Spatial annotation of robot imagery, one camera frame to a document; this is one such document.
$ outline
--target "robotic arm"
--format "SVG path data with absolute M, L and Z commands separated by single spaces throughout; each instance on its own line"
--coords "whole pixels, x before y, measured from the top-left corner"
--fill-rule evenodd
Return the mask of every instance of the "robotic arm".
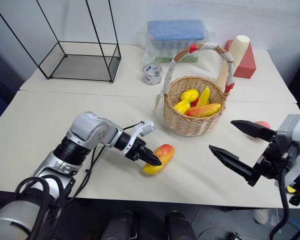
M 245 120 L 234 120 L 231 123 L 243 133 L 269 142 L 253 167 L 246 165 L 227 150 L 211 145 L 209 148 L 226 167 L 244 177 L 252 187 L 261 176 L 277 180 L 283 218 L 271 230 L 269 239 L 272 240 L 289 219 L 287 186 L 295 190 L 289 202 L 295 206 L 300 204 L 300 114 L 288 115 L 277 131 Z M 300 230 L 291 240 L 299 237 Z
M 49 153 L 32 175 L 47 184 L 29 183 L 25 187 L 26 194 L 0 210 L 0 240 L 37 239 L 38 233 L 31 233 L 40 214 L 44 190 L 48 189 L 50 204 L 59 198 L 65 201 L 61 198 L 67 197 L 71 192 L 75 184 L 73 176 L 81 169 L 87 155 L 98 144 L 108 148 L 114 147 L 132 161 L 141 159 L 151 165 L 160 166 L 160 160 L 145 147 L 146 142 L 138 137 L 138 135 L 143 137 L 154 130 L 153 122 L 147 120 L 135 125 L 132 134 L 129 135 L 120 126 L 92 112 L 87 111 L 78 115 L 61 143 Z

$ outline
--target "red tape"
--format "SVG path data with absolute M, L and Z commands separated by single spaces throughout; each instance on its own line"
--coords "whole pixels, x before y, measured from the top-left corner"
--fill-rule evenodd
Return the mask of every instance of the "red tape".
M 225 90 L 224 90 L 224 92 L 225 92 L 225 93 L 230 92 L 230 90 L 233 89 L 234 86 L 235 86 L 235 83 L 231 83 L 229 86 L 228 86 L 228 85 L 225 85 Z
M 195 44 L 192 44 L 189 47 L 189 53 L 192 54 L 194 51 L 197 51 L 197 46 Z

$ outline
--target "red and yellow mango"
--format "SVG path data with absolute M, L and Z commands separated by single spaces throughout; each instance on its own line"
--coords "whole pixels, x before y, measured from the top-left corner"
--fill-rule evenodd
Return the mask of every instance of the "red and yellow mango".
M 146 163 L 143 167 L 143 172 L 145 174 L 153 175 L 160 172 L 170 161 L 175 153 L 175 149 L 173 146 L 169 144 L 163 144 L 154 150 L 153 154 L 157 156 L 162 163 L 160 166 L 152 166 L 149 163 Z
M 221 108 L 220 103 L 211 103 L 203 106 L 194 106 L 189 108 L 185 115 L 194 118 L 205 118 L 216 114 Z

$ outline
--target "white table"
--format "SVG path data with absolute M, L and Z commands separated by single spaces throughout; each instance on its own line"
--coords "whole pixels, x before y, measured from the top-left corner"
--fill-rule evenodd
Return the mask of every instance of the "white table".
M 114 83 L 88 80 L 49 79 L 39 70 L 21 86 L 21 90 L 49 93 L 79 93 L 94 95 L 155 97 L 161 90 L 162 83 L 148 85 L 143 82 L 142 56 L 144 50 L 135 45 L 120 45 L 122 60 L 119 64 Z M 78 45 L 76 53 L 88 53 L 88 49 Z M 263 102 L 263 103 L 296 103 L 295 98 L 278 73 L 267 51 L 255 50 L 256 71 L 251 79 L 235 77 L 235 87 L 228 97 L 229 101 Z M 163 76 L 169 64 L 162 64 Z M 180 63 L 175 68 L 172 79 L 182 76 L 202 76 L 215 80 L 217 69 L 207 72 L 200 68 L 201 63 Z
M 133 162 L 118 150 L 108 148 L 79 197 L 282 207 L 274 180 L 261 177 L 255 187 L 250 187 L 241 176 L 223 166 L 208 145 L 227 149 L 253 166 L 267 143 L 251 140 L 230 121 L 267 121 L 277 129 L 287 114 L 300 113 L 295 104 L 228 101 L 212 131 L 185 137 L 166 126 L 162 110 L 152 113 L 154 101 L 152 97 L 19 91 L 0 118 L 0 190 L 14 191 L 60 143 L 74 118 L 83 111 L 92 111 L 122 127 L 152 120 L 156 131 L 144 137 L 147 147 L 154 150 L 162 144 L 171 144 L 175 155 L 162 172 L 145 176 L 143 161 Z M 83 179 L 89 164 L 90 155 L 75 177 L 77 181 Z

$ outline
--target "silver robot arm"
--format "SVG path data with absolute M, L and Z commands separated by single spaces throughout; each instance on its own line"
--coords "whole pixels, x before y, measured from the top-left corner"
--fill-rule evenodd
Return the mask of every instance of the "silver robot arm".
M 60 180 L 67 197 L 75 184 L 73 176 L 81 169 L 87 155 L 98 144 L 108 148 L 114 147 L 133 161 L 141 159 L 159 166 L 160 160 L 138 137 L 138 135 L 143 137 L 154 130 L 153 122 L 148 120 L 134 126 L 132 134 L 129 135 L 110 120 L 89 111 L 83 112 L 74 119 L 62 142 L 49 153 L 32 177 L 39 177 L 47 182 L 51 203 L 60 197 L 60 186 L 54 178 Z M 29 194 L 23 195 L 0 210 L 0 240 L 24 240 L 28 236 L 36 239 L 38 233 L 35 236 L 31 233 L 40 212 L 44 187 L 37 182 L 28 190 Z

